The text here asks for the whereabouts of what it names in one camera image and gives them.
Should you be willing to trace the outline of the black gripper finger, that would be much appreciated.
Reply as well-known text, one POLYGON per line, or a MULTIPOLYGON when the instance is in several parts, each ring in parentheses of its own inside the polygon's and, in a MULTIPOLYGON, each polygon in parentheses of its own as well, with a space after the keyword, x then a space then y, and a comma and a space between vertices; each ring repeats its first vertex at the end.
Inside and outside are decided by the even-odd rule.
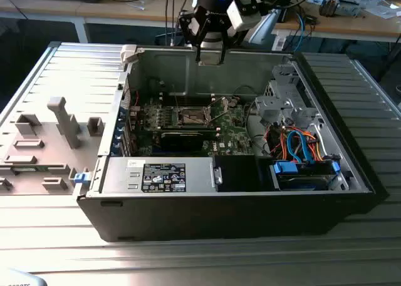
POLYGON ((221 55, 219 59, 219 64, 223 64, 226 56, 227 50, 231 47, 232 38, 228 36, 228 29, 230 28, 230 24, 227 23, 224 19, 219 20, 219 32, 221 34, 221 55))
POLYGON ((195 61, 201 61, 201 44, 206 36, 206 16, 195 13, 182 13, 179 16, 179 25, 185 42, 196 49, 195 61))

